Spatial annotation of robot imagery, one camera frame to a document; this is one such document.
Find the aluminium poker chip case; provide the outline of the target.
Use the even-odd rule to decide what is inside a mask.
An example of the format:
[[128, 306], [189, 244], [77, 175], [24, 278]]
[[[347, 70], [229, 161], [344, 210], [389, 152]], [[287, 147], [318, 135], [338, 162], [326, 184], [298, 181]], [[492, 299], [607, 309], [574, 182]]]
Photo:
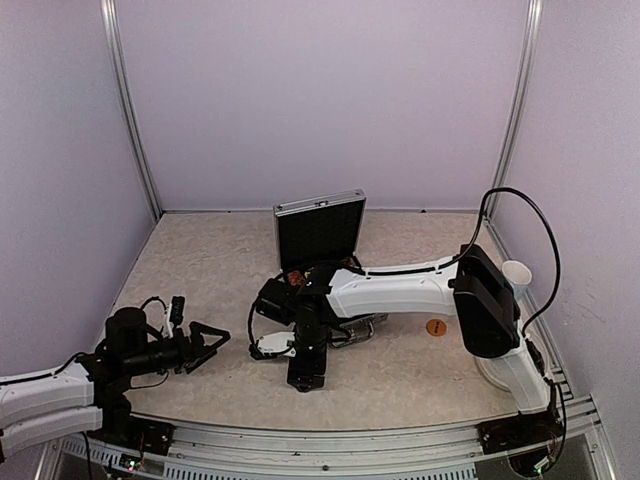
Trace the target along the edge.
[[268, 282], [273, 300], [263, 300], [257, 311], [269, 309], [274, 320], [288, 326], [293, 311], [279, 306], [305, 283], [317, 265], [337, 261], [351, 267], [361, 263], [355, 255], [366, 196], [360, 189], [273, 206], [276, 242], [281, 272]]

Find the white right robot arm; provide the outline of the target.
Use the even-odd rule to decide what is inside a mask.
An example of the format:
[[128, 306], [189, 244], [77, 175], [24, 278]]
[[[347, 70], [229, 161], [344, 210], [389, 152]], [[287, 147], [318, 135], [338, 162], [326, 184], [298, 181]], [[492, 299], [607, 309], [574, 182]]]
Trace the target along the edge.
[[454, 316], [463, 344], [498, 374], [520, 414], [511, 426], [523, 444], [535, 442], [551, 424], [547, 409], [554, 387], [526, 325], [514, 289], [476, 244], [435, 262], [363, 269], [340, 261], [304, 267], [295, 287], [276, 277], [260, 290], [250, 312], [291, 326], [291, 331], [251, 338], [256, 360], [289, 359], [287, 382], [300, 392], [324, 385], [327, 348], [343, 323], [378, 314]]

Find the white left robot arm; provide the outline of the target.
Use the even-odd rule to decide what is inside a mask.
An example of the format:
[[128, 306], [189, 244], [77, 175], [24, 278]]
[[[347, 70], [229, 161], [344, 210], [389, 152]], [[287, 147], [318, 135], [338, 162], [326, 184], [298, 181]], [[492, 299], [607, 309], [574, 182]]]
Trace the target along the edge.
[[182, 310], [171, 308], [162, 333], [140, 307], [109, 317], [95, 351], [79, 353], [60, 367], [1, 380], [1, 456], [74, 433], [140, 453], [164, 454], [173, 428], [131, 414], [126, 394], [136, 377], [190, 374], [213, 358], [231, 335], [192, 322], [182, 330]]

